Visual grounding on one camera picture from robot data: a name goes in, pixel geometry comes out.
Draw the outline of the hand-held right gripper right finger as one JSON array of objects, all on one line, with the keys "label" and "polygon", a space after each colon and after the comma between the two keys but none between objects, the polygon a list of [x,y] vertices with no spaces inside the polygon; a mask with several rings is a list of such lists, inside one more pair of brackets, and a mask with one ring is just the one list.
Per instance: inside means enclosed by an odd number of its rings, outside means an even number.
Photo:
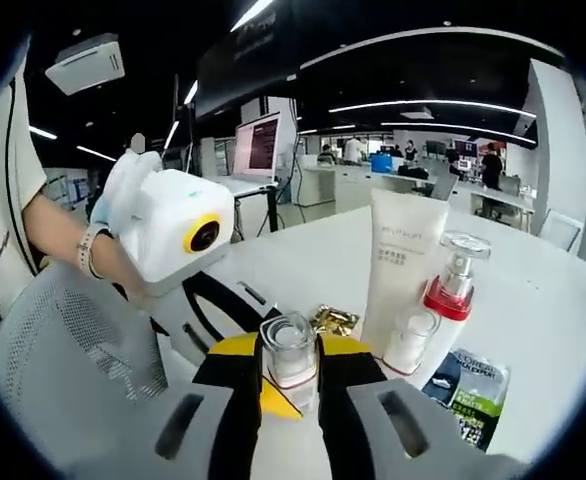
[{"label": "hand-held right gripper right finger", "polygon": [[318,421],[334,479],[473,477],[473,449],[449,411],[387,378],[351,337],[321,337],[318,352]]}]

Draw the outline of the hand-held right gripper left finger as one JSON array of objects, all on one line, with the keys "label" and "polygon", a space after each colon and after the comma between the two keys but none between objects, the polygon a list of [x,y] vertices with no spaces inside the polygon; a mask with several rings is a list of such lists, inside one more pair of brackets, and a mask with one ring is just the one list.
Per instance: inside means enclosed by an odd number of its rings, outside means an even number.
[{"label": "hand-held right gripper left finger", "polygon": [[188,479],[248,479],[261,425],[262,344],[255,333],[210,348],[155,444],[167,461],[187,456]]}]

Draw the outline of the person's left hand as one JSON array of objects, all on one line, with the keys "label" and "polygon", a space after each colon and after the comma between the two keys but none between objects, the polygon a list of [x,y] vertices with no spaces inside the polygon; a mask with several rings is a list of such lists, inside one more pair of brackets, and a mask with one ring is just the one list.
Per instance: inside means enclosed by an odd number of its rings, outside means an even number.
[{"label": "person's left hand", "polygon": [[121,285],[134,296],[144,296],[144,281],[118,240],[99,233],[92,243],[91,256],[100,277]]}]

